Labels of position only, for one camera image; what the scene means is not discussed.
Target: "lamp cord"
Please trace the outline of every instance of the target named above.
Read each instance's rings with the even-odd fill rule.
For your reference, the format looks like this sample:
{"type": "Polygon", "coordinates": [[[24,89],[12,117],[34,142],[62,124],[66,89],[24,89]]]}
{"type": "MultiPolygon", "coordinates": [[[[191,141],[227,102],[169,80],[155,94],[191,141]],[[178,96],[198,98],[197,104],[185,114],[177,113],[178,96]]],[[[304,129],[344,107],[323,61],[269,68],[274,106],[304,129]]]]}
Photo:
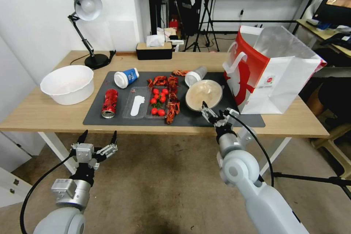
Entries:
{"type": "Polygon", "coordinates": [[[84,57],[86,57],[86,56],[88,56],[88,55],[89,55],[89,54],[86,54],[86,55],[84,55],[84,56],[81,56],[81,57],[79,57],[79,58],[76,58],[75,60],[72,60],[71,63],[70,63],[70,65],[72,65],[73,62],[75,62],[75,61],[77,61],[77,60],[79,60],[79,59],[82,59],[82,58],[84,58],[84,57]]]}

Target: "red and white paper bag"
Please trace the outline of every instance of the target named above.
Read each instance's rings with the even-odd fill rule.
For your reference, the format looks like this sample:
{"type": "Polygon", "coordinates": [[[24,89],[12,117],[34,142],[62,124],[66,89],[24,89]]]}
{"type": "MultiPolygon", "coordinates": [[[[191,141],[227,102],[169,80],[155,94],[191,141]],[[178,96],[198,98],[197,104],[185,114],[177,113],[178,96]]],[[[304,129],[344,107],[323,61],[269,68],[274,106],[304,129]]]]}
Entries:
{"type": "Polygon", "coordinates": [[[283,27],[241,26],[223,63],[241,114],[284,113],[326,62],[283,27]]]}

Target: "clear plastic tray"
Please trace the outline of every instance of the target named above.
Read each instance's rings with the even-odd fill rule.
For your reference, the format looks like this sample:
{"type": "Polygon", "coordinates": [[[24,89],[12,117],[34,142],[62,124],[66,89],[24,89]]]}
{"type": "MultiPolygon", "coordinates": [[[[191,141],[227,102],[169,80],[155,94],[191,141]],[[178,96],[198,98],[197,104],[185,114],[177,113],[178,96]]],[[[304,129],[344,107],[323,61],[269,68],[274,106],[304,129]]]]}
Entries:
{"type": "Polygon", "coordinates": [[[151,92],[150,88],[147,86],[131,88],[131,90],[129,92],[128,99],[127,99],[127,103],[126,103],[124,110],[123,110],[122,118],[132,119],[132,120],[142,119],[145,116],[148,105],[150,104],[150,99],[149,99],[150,92],[151,92]],[[132,110],[132,106],[134,103],[134,98],[137,95],[143,96],[145,98],[145,102],[140,104],[138,114],[136,116],[131,116],[131,110],[132,110]]]}
{"type": "Polygon", "coordinates": [[[149,97],[148,97],[148,101],[147,101],[147,110],[146,110],[145,118],[148,118],[148,119],[164,119],[164,118],[166,118],[167,111],[168,111],[167,104],[168,104],[168,101],[169,101],[169,97],[168,97],[168,95],[166,95],[166,101],[164,103],[162,103],[161,108],[159,108],[159,109],[165,110],[165,112],[166,112],[165,116],[158,116],[157,114],[156,115],[152,115],[151,114],[151,109],[153,108],[153,106],[150,104],[150,100],[151,100],[151,98],[154,97],[154,94],[152,92],[152,90],[154,88],[158,89],[160,91],[160,93],[161,93],[161,91],[164,88],[168,89],[166,86],[155,86],[153,88],[149,88],[149,97]]]}

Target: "desk lamp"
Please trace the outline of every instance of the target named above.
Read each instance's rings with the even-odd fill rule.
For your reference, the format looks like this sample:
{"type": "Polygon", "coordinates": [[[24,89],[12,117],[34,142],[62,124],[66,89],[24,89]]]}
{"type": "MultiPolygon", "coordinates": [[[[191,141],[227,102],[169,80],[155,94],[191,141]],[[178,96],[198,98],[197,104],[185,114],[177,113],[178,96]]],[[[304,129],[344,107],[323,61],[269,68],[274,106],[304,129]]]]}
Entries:
{"type": "Polygon", "coordinates": [[[90,56],[84,61],[85,66],[91,69],[98,69],[108,65],[110,63],[109,58],[104,54],[94,54],[94,48],[89,41],[83,37],[76,25],[76,21],[79,19],[91,21],[97,18],[102,10],[101,0],[74,0],[74,10],[75,12],[72,15],[69,15],[68,18],[78,32],[84,46],[90,53],[90,56]]]}

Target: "blue paper cup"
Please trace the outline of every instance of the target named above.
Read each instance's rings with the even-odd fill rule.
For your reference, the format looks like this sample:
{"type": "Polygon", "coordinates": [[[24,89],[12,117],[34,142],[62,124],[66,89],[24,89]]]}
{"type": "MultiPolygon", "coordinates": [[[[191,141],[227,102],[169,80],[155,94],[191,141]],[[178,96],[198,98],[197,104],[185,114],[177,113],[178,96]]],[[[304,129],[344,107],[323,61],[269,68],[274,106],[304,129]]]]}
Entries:
{"type": "Polygon", "coordinates": [[[125,71],[117,71],[114,74],[114,82],[120,88],[127,88],[139,78],[139,72],[136,68],[127,69],[125,71]]]}

